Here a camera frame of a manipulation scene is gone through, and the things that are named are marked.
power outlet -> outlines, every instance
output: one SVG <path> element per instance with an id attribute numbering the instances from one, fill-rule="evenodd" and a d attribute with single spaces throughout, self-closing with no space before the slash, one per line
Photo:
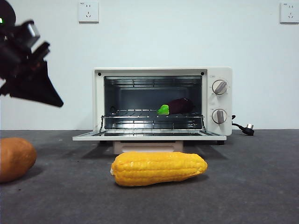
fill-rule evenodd
<path id="1" fill-rule="evenodd" d="M 299 23 L 299 3 L 280 3 L 280 23 Z"/>
<path id="2" fill-rule="evenodd" d="M 99 22 L 99 3 L 97 1 L 80 1 L 78 3 L 79 22 Z"/>

fake vegetable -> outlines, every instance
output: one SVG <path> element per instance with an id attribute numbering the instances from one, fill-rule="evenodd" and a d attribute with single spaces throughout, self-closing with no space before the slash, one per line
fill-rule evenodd
<path id="1" fill-rule="evenodd" d="M 22 138 L 4 138 L 0 142 L 0 182 L 9 182 L 23 176 L 36 161 L 36 150 Z"/>
<path id="2" fill-rule="evenodd" d="M 189 113 L 194 108 L 191 100 L 187 98 L 175 99 L 164 104 L 157 110 L 158 115 L 170 115 L 177 113 Z"/>
<path id="3" fill-rule="evenodd" d="M 183 181 L 206 169 L 207 163 L 197 154 L 128 152 L 115 158 L 110 173 L 117 184 L 132 187 Z"/>

power cord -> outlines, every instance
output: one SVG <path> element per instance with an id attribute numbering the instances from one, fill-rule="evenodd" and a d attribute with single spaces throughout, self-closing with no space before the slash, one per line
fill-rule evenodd
<path id="1" fill-rule="evenodd" d="M 240 128 L 242 130 L 242 132 L 246 135 L 249 135 L 249 136 L 253 136 L 254 134 L 254 130 L 253 130 L 253 125 L 252 124 L 247 124 L 246 127 L 243 127 L 239 124 L 236 124 L 236 123 L 232 123 L 232 125 L 234 126 L 237 126 L 238 128 Z"/>

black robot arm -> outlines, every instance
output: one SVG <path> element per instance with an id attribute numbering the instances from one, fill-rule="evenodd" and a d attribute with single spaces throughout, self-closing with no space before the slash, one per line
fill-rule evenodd
<path id="1" fill-rule="evenodd" d="M 49 43 L 31 51 L 39 38 L 33 21 L 15 26 L 14 10 L 7 1 L 0 0 L 0 78 L 5 79 L 0 95 L 61 107 L 64 103 L 48 77 L 44 60 L 50 52 Z"/>

timer knob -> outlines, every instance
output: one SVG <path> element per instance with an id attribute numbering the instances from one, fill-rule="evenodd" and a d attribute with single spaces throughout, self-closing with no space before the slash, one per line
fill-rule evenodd
<path id="1" fill-rule="evenodd" d="M 212 86 L 213 92 L 217 95 L 221 95 L 225 93 L 227 88 L 228 88 L 228 84 L 223 80 L 215 81 Z"/>
<path id="2" fill-rule="evenodd" d="M 227 119 L 227 114 L 222 109 L 217 109 L 212 114 L 212 119 L 217 124 L 223 124 Z"/>

